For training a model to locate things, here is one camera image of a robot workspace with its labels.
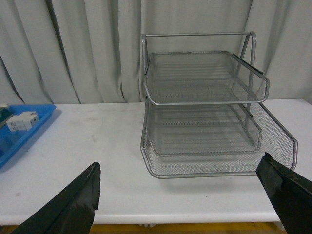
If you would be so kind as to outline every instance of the metal handle bar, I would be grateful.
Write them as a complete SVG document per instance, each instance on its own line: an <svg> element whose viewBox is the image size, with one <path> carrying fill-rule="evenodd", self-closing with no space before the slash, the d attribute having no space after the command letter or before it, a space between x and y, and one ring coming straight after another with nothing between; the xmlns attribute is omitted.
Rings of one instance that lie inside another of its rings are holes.
<svg viewBox="0 0 312 234"><path fill-rule="evenodd" d="M142 55L143 55L143 68L144 74L147 72L148 68L148 50L147 50L147 40L146 38L155 38L155 37L188 37L188 36L229 36L229 35L246 35L244 45L242 48L242 52L240 54L240 58L243 59L246 48L248 45L249 37L252 37L252 50L251 50L251 58L250 65L254 66L254 58L255 58L255 44L256 44L256 35L254 32L230 32L230 33L181 33L181 34L142 34Z"/></svg>

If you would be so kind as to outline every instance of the blue plastic tray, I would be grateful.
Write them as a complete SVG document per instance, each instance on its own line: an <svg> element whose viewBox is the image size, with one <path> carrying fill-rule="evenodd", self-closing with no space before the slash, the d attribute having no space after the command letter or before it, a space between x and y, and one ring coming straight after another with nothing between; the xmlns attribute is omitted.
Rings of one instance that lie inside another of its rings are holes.
<svg viewBox="0 0 312 234"><path fill-rule="evenodd" d="M19 105L10 106L9 110L19 115L24 111L36 111L39 121L29 131L11 132L7 125L0 129L0 168L19 150L23 144L48 120L55 110L55 105Z"/></svg>

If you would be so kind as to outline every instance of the mesh tray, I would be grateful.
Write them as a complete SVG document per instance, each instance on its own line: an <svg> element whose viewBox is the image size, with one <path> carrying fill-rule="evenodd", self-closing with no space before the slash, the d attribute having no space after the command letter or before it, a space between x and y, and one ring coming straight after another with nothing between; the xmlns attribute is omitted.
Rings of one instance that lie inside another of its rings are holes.
<svg viewBox="0 0 312 234"><path fill-rule="evenodd" d="M229 52L153 53L144 86L156 105L258 103L269 81Z"/></svg>
<svg viewBox="0 0 312 234"><path fill-rule="evenodd" d="M253 153L260 147L262 133L242 104L151 104L146 128L158 156Z"/></svg>
<svg viewBox="0 0 312 234"><path fill-rule="evenodd" d="M207 106L156 106L147 100L141 151L151 175L157 178L255 175L265 152L294 169L297 142L262 104L251 104L250 114L245 105L209 108L210 111ZM231 137L215 134L220 130L225 135L225 126L230 123L237 131L229 130ZM213 134L200 134L210 129ZM197 131L196 136L190 131Z"/></svg>

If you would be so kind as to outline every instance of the yellow floor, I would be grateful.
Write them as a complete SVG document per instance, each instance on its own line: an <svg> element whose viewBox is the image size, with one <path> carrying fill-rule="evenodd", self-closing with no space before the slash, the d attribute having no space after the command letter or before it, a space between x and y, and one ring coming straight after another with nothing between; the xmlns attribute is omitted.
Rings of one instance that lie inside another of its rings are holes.
<svg viewBox="0 0 312 234"><path fill-rule="evenodd" d="M0 234L9 234L16 227L4 227ZM137 224L94 225L90 234L286 234L273 223L197 223L197 224L157 224L150 228Z"/></svg>

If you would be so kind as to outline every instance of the mesh panel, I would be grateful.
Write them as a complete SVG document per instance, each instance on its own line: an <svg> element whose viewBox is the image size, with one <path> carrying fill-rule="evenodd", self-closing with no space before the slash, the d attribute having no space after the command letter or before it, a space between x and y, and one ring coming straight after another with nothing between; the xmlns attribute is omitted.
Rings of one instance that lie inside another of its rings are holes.
<svg viewBox="0 0 312 234"><path fill-rule="evenodd" d="M264 152L290 168L295 157L294 139L260 104L250 113L238 104L149 104L143 133L143 156L159 177L255 172Z"/></svg>
<svg viewBox="0 0 312 234"><path fill-rule="evenodd" d="M147 91L160 104L243 103L265 98L267 79L253 74L228 52L154 53Z"/></svg>

